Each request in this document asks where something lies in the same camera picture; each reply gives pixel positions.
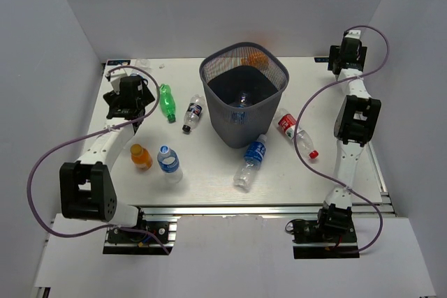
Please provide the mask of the clear bottle black label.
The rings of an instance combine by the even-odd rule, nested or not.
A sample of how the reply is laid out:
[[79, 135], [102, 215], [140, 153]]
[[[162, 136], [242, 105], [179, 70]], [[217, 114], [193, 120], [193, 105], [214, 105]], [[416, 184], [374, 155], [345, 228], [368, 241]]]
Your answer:
[[182, 131], [189, 134], [199, 123], [201, 114], [205, 107], [205, 97], [196, 94], [189, 102], [184, 115]]

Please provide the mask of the Pocari Sweat blue bottle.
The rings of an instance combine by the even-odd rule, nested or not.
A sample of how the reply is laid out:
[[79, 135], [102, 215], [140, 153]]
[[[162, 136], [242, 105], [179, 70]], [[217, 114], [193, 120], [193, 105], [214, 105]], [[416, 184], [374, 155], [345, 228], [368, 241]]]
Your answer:
[[261, 168], [266, 152], [266, 142], [267, 136], [260, 134], [247, 147], [243, 156], [243, 162], [233, 177], [234, 186], [242, 189], [244, 192], [248, 193], [250, 191], [256, 175]]

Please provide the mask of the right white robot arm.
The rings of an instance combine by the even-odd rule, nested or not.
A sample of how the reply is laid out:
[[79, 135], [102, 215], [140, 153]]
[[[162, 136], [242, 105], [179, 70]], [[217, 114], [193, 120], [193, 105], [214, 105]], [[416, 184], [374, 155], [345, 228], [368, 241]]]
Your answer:
[[337, 157], [333, 178], [337, 182], [326, 196], [315, 224], [316, 235], [323, 241], [338, 239], [350, 229], [351, 189], [358, 161], [372, 139], [381, 109], [381, 101], [372, 98], [361, 78], [367, 48], [360, 35], [357, 29], [348, 30], [340, 45], [330, 47], [328, 70], [335, 75], [345, 98], [334, 126]]

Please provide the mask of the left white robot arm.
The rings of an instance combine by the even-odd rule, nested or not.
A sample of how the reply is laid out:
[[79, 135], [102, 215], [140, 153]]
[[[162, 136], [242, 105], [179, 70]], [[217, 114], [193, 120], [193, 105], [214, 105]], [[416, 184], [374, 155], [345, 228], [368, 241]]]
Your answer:
[[76, 162], [64, 163], [59, 170], [62, 214], [122, 226], [131, 241], [141, 241], [148, 226], [138, 218], [137, 207], [117, 199], [110, 171], [155, 97], [144, 78], [132, 75], [120, 78], [118, 87], [103, 98], [109, 107], [105, 133]]

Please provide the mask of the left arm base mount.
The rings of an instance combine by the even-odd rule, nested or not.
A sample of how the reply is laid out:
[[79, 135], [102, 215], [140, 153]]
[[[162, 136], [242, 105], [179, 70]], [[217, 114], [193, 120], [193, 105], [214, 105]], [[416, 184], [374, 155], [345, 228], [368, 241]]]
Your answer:
[[168, 255], [173, 249], [177, 224], [174, 220], [142, 219], [135, 230], [109, 229], [103, 245], [104, 255]]

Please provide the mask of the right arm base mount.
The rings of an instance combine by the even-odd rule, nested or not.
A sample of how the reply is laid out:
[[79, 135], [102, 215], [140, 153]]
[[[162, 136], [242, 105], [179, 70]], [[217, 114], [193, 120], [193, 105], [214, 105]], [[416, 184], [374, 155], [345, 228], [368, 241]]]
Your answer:
[[295, 260], [324, 260], [359, 258], [356, 230], [352, 223], [343, 233], [324, 233], [317, 220], [293, 219], [285, 225], [285, 232], [293, 237]]

